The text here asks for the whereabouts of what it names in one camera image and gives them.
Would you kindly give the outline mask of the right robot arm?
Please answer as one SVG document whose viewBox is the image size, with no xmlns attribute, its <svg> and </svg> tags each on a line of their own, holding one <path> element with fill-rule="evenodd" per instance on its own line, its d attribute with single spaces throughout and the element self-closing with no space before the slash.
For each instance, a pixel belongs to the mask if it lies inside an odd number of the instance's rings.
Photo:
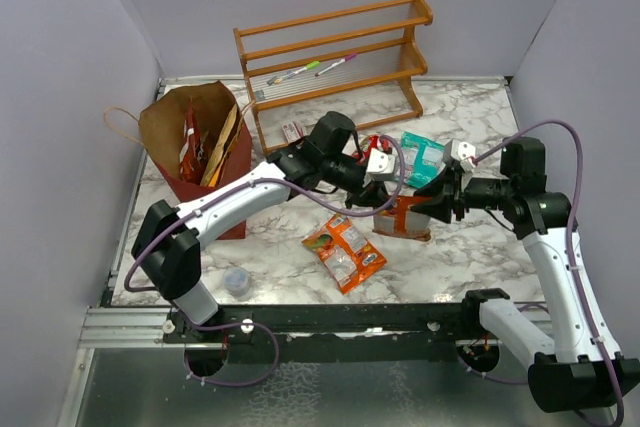
<svg viewBox="0 0 640 427">
<path fill-rule="evenodd" d="M 475 154 L 467 142 L 447 143 L 441 171 L 419 190 L 425 200 L 413 210 L 444 223 L 472 209 L 501 212 L 535 267 L 552 332 L 498 288 L 466 293 L 461 330 L 497 337 L 526 369 L 531 395 L 547 413 L 614 406 L 638 385 L 639 362 L 622 354 L 597 305 L 570 200 L 546 189 L 543 143 L 521 137 L 503 147 L 499 178 L 474 176 Z"/>
</svg>

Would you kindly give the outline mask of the brown and red paper bag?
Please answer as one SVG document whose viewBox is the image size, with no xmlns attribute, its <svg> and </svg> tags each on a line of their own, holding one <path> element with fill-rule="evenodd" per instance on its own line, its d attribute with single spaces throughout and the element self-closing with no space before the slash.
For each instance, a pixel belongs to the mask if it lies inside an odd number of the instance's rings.
<svg viewBox="0 0 640 427">
<path fill-rule="evenodd" d="M 187 202 L 240 179 L 251 168 L 252 140 L 241 108 L 222 82 L 174 88 L 132 119 L 175 197 Z"/>
</svg>

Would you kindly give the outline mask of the teal mint candy bag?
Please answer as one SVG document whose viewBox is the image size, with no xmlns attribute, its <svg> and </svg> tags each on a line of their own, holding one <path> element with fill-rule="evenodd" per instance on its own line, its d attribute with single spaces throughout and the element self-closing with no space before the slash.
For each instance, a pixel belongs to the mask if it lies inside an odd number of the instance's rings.
<svg viewBox="0 0 640 427">
<path fill-rule="evenodd" d="M 435 179 L 442 165 L 442 144 L 405 131 L 401 136 L 401 150 L 406 163 L 405 185 L 420 189 Z"/>
</svg>

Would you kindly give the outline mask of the gold brown chips bag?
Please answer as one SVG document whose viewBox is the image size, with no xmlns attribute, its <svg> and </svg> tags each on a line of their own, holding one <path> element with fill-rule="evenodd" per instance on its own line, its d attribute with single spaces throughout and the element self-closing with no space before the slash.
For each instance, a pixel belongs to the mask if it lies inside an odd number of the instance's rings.
<svg viewBox="0 0 640 427">
<path fill-rule="evenodd" d="M 237 136 L 240 117 L 241 111 L 238 105 L 235 104 L 228 113 L 214 149 L 209 156 L 207 166 L 200 181 L 201 186 L 215 187 L 217 185 L 228 151 Z"/>
</svg>

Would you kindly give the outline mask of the dark red chips bag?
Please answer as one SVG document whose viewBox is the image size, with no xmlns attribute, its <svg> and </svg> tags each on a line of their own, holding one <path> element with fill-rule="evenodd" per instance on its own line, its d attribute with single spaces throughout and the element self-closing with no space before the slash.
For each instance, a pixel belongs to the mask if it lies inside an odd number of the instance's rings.
<svg viewBox="0 0 640 427">
<path fill-rule="evenodd" d="M 187 104 L 183 128 L 183 143 L 179 152 L 179 172 L 181 179 L 192 184 L 199 184 L 207 165 L 199 124 L 193 108 L 193 99 Z"/>
</svg>

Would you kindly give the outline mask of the orange Fox's candy bag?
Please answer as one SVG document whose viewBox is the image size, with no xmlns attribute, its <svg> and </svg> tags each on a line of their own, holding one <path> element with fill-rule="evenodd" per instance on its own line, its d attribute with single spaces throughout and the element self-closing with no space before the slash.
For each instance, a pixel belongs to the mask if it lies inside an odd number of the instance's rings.
<svg viewBox="0 0 640 427">
<path fill-rule="evenodd" d="M 334 214 L 301 244 L 317 256 L 343 295 L 387 264 L 384 255 L 341 214 Z"/>
</svg>

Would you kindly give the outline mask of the red yellow snack packet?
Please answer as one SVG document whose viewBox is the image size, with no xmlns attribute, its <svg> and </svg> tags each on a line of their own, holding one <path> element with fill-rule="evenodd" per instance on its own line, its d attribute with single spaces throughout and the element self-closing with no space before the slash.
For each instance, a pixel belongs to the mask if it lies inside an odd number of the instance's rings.
<svg viewBox="0 0 640 427">
<path fill-rule="evenodd" d="M 359 164 L 366 164 L 373 149 L 377 149 L 385 154 L 392 152 L 391 144 L 387 140 L 380 139 L 379 135 L 369 135 L 357 142 L 352 157 L 355 158 Z"/>
</svg>

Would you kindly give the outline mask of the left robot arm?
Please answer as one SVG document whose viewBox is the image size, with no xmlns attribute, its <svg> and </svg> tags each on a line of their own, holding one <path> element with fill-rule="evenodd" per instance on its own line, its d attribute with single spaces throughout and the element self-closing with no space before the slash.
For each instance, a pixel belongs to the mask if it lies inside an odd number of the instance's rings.
<svg viewBox="0 0 640 427">
<path fill-rule="evenodd" d="M 345 154 L 358 134 L 347 116 L 325 114 L 305 137 L 271 152 L 265 161 L 240 179 L 204 197 L 176 207 L 165 201 L 147 211 L 132 248 L 133 267 L 142 269 L 150 289 L 179 309 L 186 329 L 206 342 L 220 332 L 219 305 L 201 280 L 201 251 L 231 228 L 270 207 L 301 194 L 321 204 L 319 183 L 346 192 L 340 214 L 373 215 L 392 205 L 395 197 L 385 184 L 404 171 L 397 141 L 391 152 L 360 150 Z"/>
</svg>

